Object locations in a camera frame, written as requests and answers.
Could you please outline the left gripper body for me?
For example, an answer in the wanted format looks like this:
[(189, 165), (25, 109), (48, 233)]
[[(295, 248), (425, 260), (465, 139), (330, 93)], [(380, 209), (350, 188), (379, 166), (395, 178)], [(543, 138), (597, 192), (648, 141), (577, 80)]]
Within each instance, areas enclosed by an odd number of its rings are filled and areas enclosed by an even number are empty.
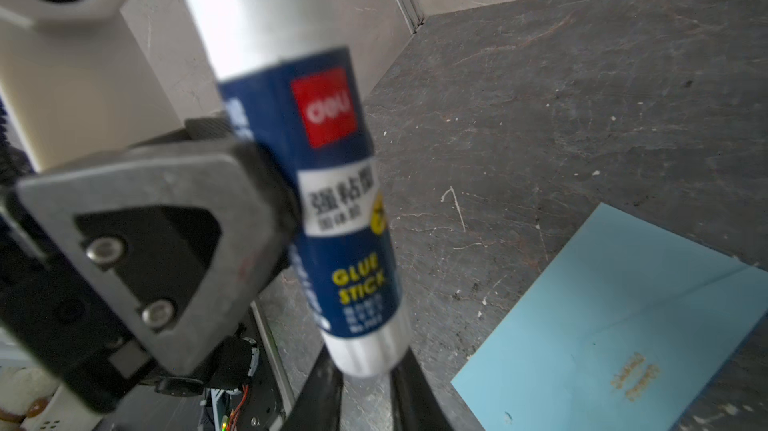
[(1, 193), (1, 325), (98, 413), (156, 368), (11, 190)]

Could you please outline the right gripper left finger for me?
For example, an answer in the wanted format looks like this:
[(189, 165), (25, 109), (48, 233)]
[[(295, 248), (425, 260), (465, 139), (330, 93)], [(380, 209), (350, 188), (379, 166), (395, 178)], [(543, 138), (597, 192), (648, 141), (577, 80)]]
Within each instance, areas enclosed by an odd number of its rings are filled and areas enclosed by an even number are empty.
[(338, 431), (344, 375), (324, 346), (299, 393), (282, 431)]

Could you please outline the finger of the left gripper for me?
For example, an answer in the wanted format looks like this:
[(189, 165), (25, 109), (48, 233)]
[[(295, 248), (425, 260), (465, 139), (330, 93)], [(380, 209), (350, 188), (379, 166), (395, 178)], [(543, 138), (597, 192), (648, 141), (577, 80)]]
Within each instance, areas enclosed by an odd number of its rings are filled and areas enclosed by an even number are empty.
[(166, 370), (234, 329), (300, 213), (270, 153), (237, 140), (102, 153), (23, 179), (21, 204)]

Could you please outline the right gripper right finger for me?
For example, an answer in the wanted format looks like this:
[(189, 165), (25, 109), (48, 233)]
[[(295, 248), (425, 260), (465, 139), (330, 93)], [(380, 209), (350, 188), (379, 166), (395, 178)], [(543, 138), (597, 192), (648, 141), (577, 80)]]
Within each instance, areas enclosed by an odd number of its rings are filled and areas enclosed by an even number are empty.
[(395, 431), (453, 431), (411, 349), (390, 372)]

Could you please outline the glue stick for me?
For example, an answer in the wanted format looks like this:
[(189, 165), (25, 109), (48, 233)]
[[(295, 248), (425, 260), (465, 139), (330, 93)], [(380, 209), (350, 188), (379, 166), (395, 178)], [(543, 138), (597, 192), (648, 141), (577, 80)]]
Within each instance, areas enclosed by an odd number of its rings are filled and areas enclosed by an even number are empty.
[(289, 249), (343, 373), (395, 368), (411, 344), (374, 145), (332, 0), (185, 0), (236, 135), (295, 191)]

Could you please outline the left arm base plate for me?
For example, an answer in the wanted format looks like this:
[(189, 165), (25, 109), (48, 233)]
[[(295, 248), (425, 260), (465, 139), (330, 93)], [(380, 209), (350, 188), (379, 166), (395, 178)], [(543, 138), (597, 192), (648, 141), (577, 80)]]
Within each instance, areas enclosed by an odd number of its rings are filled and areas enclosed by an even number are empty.
[(249, 343), (252, 358), (243, 384), (232, 390), (208, 388), (199, 402), (199, 430), (279, 430), (295, 402), (277, 346), (260, 303), (236, 336)]

